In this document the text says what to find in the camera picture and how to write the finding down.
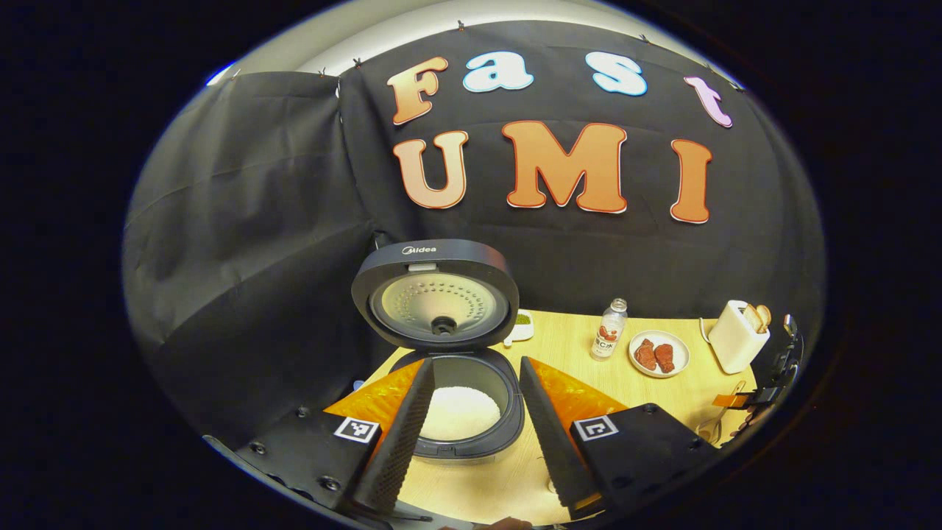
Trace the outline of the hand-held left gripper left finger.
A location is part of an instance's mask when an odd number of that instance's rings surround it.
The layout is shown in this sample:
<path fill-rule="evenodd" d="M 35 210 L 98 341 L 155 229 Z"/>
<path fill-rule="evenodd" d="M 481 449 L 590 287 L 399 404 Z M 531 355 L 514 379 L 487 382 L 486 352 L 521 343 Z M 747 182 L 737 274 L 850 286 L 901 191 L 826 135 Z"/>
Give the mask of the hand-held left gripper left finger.
<path fill-rule="evenodd" d="M 433 362 L 417 360 L 332 405 L 298 400 L 235 442 L 205 442 L 316 515 L 396 516 L 435 382 Z"/>

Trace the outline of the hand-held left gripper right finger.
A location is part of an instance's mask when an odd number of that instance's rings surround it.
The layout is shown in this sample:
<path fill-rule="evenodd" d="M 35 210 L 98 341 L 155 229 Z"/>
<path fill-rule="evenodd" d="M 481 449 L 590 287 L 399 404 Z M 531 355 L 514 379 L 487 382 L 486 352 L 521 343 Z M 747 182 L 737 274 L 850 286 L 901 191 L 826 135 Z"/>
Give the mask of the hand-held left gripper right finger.
<path fill-rule="evenodd" d="M 525 405 L 569 516 L 628 515 L 719 459 L 719 449 L 655 403 L 628 407 L 535 358 L 520 360 Z"/>

